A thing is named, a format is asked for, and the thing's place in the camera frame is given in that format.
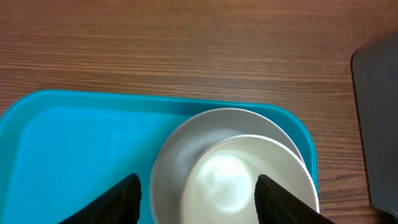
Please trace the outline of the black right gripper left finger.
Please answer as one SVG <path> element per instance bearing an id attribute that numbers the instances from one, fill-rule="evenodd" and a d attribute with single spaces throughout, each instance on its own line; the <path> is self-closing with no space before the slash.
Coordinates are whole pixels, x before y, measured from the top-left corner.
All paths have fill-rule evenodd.
<path id="1" fill-rule="evenodd" d="M 61 224 L 137 224 L 141 198 L 139 176 L 132 173 Z"/>

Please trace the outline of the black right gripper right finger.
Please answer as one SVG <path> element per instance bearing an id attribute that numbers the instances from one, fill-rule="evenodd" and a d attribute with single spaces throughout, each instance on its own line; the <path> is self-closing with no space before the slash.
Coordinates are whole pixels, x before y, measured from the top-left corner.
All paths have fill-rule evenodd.
<path id="1" fill-rule="evenodd" d="M 334 224 L 264 174 L 257 178 L 254 201 L 260 224 Z"/>

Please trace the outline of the pale green cup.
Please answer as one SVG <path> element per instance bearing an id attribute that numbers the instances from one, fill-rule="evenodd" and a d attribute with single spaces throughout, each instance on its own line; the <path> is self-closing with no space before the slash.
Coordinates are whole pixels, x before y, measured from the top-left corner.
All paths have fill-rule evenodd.
<path id="1" fill-rule="evenodd" d="M 180 201 L 181 223 L 257 223 L 254 191 L 261 174 L 320 210 L 303 162 L 274 139 L 244 134 L 211 146 L 194 165 Z"/>

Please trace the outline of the grey metal bowl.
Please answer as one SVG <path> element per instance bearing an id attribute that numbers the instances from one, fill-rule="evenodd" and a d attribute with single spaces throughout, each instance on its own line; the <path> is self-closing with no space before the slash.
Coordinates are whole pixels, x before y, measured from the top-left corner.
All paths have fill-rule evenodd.
<path id="1" fill-rule="evenodd" d="M 153 166 L 150 206 L 155 223 L 180 223 L 180 197 L 193 166 L 210 146 L 242 134 L 274 139 L 304 161 L 291 137 L 259 113 L 216 108 L 196 114 L 171 133 Z"/>

